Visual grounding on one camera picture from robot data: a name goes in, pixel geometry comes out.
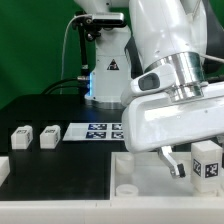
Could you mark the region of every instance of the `marker sheet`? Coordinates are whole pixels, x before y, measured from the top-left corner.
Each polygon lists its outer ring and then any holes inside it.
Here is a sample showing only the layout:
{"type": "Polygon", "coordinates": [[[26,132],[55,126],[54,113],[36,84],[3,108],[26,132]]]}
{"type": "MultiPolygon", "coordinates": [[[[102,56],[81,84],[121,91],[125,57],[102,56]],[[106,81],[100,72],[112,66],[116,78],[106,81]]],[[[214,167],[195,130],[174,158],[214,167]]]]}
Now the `marker sheet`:
{"type": "Polygon", "coordinates": [[[123,141],[121,123],[71,123],[63,141],[123,141]]]}

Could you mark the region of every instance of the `silver cylinder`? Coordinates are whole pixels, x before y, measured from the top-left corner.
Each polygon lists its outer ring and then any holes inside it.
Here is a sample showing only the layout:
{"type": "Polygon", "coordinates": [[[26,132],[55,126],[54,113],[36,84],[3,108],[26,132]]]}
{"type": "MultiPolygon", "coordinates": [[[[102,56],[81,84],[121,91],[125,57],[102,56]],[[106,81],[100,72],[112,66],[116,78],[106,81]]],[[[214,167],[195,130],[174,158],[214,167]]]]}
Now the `silver cylinder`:
{"type": "Polygon", "coordinates": [[[203,97],[200,83],[204,81],[204,72],[197,53],[183,52],[168,56],[150,65],[145,72],[164,64],[171,64],[176,70],[176,84],[166,90],[173,102],[203,97]]]}

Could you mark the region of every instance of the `black cable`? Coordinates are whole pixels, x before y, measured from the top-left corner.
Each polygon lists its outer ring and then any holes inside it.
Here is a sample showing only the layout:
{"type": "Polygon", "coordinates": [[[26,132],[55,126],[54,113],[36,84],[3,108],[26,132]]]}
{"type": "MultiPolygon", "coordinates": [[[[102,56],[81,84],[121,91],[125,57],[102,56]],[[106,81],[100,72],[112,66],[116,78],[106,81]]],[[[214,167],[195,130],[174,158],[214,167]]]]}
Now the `black cable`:
{"type": "Polygon", "coordinates": [[[55,86],[52,88],[47,94],[51,94],[53,91],[57,89],[65,89],[65,88],[80,88],[81,86],[55,86]]]}
{"type": "Polygon", "coordinates": [[[77,78],[63,79],[58,82],[55,82],[55,83],[51,84],[50,86],[48,86],[41,94],[46,94],[49,90],[51,90],[55,86],[58,86],[60,84],[66,83],[66,82],[72,82],[72,81],[77,81],[77,78]]]}

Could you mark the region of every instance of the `green background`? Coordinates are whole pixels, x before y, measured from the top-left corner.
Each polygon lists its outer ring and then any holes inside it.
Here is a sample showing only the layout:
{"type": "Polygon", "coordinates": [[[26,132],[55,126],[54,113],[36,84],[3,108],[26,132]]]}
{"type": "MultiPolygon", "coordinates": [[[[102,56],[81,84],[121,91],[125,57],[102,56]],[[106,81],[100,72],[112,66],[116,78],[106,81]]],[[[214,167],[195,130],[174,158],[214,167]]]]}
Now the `green background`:
{"type": "MultiPolygon", "coordinates": [[[[211,4],[224,26],[224,1],[211,4]]],[[[60,80],[65,29],[78,10],[73,0],[0,0],[0,108],[60,80]]],[[[87,51],[93,69],[94,44],[88,43],[87,51]]],[[[64,77],[80,75],[80,66],[78,32],[70,29],[64,77]]]]}

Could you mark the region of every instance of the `screw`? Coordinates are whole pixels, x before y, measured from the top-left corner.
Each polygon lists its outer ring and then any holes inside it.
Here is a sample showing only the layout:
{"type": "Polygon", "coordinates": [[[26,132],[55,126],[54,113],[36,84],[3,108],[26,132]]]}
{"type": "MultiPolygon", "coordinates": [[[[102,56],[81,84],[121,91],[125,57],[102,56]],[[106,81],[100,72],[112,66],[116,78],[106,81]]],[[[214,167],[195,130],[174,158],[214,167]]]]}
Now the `screw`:
{"type": "Polygon", "coordinates": [[[87,24],[92,23],[92,19],[87,19],[87,20],[86,20],[86,23],[87,23],[87,24]]]}

